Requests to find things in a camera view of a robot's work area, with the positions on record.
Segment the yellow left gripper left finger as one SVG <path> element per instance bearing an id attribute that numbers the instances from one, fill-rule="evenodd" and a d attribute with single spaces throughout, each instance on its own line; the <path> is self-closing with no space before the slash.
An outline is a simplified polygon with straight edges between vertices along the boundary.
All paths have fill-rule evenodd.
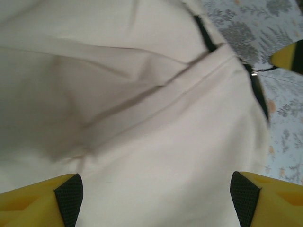
<path id="1" fill-rule="evenodd" d="M 67 174 L 0 195 L 2 227 L 74 227 L 83 201 L 79 174 Z"/>

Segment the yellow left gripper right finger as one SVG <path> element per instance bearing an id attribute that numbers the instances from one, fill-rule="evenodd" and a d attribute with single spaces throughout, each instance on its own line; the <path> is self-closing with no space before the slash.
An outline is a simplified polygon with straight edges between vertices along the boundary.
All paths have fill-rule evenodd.
<path id="1" fill-rule="evenodd" d="M 231 198 L 241 227 L 303 226 L 301 185 L 249 172 L 234 172 Z"/>

